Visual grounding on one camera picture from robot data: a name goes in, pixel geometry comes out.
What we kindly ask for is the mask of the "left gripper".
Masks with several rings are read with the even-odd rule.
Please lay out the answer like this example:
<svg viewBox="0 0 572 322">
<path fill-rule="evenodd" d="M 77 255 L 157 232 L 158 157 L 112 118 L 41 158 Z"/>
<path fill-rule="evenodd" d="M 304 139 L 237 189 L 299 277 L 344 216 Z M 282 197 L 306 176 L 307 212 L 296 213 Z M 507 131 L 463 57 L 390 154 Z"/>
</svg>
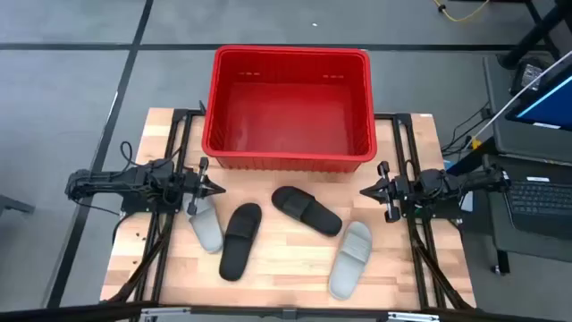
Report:
<svg viewBox="0 0 572 322">
<path fill-rule="evenodd" d="M 208 158 L 201 157 L 198 164 L 198 172 L 190 171 L 186 174 L 181 207 L 188 216 L 194 216 L 198 212 L 200 200 L 225 193 L 225 188 L 206 177 L 208 166 Z"/>
</svg>

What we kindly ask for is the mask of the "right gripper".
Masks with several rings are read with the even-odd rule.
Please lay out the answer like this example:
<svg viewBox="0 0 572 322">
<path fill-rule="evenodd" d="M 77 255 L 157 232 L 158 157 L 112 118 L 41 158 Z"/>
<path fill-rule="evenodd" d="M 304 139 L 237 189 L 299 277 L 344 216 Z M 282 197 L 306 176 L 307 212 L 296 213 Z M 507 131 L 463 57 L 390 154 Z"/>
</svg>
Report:
<svg viewBox="0 0 572 322">
<path fill-rule="evenodd" d="M 392 179 L 389 176 L 388 161 L 382 161 L 377 166 L 381 176 L 375 184 L 360 191 L 360 194 L 386 206 L 384 213 L 387 223 L 396 223 L 407 216 L 408 194 L 410 184 L 406 175 L 399 174 Z"/>
</svg>

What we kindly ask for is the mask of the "black slide sandal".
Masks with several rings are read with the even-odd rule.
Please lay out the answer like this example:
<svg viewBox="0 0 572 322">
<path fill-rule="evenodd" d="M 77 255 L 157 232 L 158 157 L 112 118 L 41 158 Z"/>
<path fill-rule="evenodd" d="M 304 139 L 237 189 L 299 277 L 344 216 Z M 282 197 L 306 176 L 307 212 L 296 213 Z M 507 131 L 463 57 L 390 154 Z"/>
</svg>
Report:
<svg viewBox="0 0 572 322">
<path fill-rule="evenodd" d="M 286 216 L 333 237 L 342 228 L 342 220 L 315 197 L 294 186 L 282 186 L 271 197 L 273 205 Z"/>
<path fill-rule="evenodd" d="M 262 209 L 256 203 L 243 204 L 233 212 L 223 240 L 223 254 L 219 266 L 222 279 L 231 282 L 241 279 L 261 219 Z"/>
</svg>

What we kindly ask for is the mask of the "grey slide sandal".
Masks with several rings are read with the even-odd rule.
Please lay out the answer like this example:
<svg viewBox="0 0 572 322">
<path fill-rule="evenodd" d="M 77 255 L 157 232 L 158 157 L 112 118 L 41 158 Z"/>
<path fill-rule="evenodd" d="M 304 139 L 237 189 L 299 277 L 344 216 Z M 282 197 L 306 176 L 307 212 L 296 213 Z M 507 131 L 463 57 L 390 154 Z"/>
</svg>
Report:
<svg viewBox="0 0 572 322">
<path fill-rule="evenodd" d="M 329 276 L 328 291 L 340 301 L 349 299 L 356 289 L 373 248 L 373 237 L 366 224 L 351 222 L 336 253 Z"/>
<path fill-rule="evenodd" d="M 211 197 L 197 199 L 195 215 L 192 215 L 189 210 L 191 199 L 191 194 L 185 194 L 182 199 L 182 206 L 201 247 L 207 253 L 220 251 L 223 248 L 223 233 L 213 199 Z"/>
</svg>

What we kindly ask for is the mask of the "red plastic bin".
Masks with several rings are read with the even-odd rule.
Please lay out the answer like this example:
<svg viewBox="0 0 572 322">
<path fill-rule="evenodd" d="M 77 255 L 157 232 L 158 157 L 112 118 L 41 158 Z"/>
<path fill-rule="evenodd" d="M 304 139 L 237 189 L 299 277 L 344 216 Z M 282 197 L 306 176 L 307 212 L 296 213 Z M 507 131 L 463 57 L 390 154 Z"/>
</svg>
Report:
<svg viewBox="0 0 572 322">
<path fill-rule="evenodd" d="M 368 53 L 220 47 L 202 149 L 227 169 L 356 171 L 377 153 Z"/>
</svg>

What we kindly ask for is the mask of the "black keyboard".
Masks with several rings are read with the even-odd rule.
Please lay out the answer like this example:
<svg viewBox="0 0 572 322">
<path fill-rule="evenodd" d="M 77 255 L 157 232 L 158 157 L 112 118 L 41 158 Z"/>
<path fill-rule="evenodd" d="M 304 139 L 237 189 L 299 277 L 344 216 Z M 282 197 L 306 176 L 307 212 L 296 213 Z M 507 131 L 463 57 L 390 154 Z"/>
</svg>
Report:
<svg viewBox="0 0 572 322">
<path fill-rule="evenodd" d="M 572 240 L 572 184 L 514 181 L 507 198 L 518 230 Z"/>
</svg>

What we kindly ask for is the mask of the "black monitor blue screen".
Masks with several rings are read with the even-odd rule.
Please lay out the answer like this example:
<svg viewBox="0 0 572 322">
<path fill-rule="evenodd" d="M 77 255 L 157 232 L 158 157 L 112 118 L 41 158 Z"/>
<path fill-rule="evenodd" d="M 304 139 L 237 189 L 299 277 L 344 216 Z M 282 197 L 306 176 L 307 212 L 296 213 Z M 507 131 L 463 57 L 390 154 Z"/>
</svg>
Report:
<svg viewBox="0 0 572 322">
<path fill-rule="evenodd" d="M 536 93 L 519 99 L 505 118 L 572 131 L 572 63 L 551 76 Z"/>
</svg>

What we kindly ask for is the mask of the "grey chair leg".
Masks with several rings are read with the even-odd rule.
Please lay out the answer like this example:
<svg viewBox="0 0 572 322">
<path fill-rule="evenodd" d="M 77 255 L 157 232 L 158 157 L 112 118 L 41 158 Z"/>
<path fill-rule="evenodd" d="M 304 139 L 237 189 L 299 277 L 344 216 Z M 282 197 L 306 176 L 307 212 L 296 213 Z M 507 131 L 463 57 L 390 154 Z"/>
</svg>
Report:
<svg viewBox="0 0 572 322">
<path fill-rule="evenodd" d="M 21 213 L 31 214 L 34 212 L 35 207 L 28 203 L 21 202 L 17 199 L 12 199 L 0 194 L 0 216 L 4 213 L 5 210 L 15 210 Z"/>
</svg>

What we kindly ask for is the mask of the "black stand legs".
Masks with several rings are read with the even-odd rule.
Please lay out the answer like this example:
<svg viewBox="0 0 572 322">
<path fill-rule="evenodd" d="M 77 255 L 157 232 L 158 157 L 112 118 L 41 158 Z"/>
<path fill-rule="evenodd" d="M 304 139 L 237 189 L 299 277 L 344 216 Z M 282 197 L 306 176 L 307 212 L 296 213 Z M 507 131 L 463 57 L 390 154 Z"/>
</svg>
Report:
<svg viewBox="0 0 572 322">
<path fill-rule="evenodd" d="M 521 59 L 535 48 L 540 40 L 545 43 L 545 49 L 554 60 L 560 59 L 560 52 L 551 40 L 551 31 L 567 22 L 572 32 L 572 0 L 555 0 L 555 5 L 542 18 L 532 0 L 522 0 L 530 12 L 534 26 L 506 55 L 498 58 L 499 65 L 505 69 L 515 69 Z"/>
</svg>

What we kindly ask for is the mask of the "black aluminium frame rails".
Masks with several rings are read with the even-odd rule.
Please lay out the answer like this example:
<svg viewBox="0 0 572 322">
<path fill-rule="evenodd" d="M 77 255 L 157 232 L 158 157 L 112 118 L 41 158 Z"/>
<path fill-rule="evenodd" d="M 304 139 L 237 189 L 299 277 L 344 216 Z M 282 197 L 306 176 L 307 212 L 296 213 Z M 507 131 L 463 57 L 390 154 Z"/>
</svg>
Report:
<svg viewBox="0 0 572 322">
<path fill-rule="evenodd" d="M 417 177 L 421 172 L 421 168 L 411 115 L 376 114 L 374 118 L 376 120 L 391 121 L 400 174 L 408 176 L 408 172 L 412 171 L 415 177 Z M 449 302 L 453 309 L 471 310 L 473 307 L 464 301 L 439 267 L 431 220 L 402 219 L 407 223 L 420 308 L 431 308 L 425 285 L 425 270 L 428 269 L 433 279 L 433 293 L 438 309 L 446 309 L 446 303 Z"/>
<path fill-rule="evenodd" d="M 198 115 L 198 111 L 183 109 L 175 109 L 172 113 L 172 123 L 169 129 L 164 158 L 171 159 L 178 171 L 191 170 L 184 166 L 184 160 L 189 143 L 192 119 Z M 108 303 L 124 303 L 130 297 L 133 297 L 135 302 L 142 301 L 148 271 L 152 264 L 156 264 L 156 271 L 150 300 L 153 302 L 160 300 L 172 229 L 175 217 L 180 211 L 175 213 L 148 212 L 150 221 L 142 259 L 134 273 L 118 293 L 107 300 Z M 124 213 L 122 218 L 126 220 L 134 214 L 127 215 Z"/>
</svg>

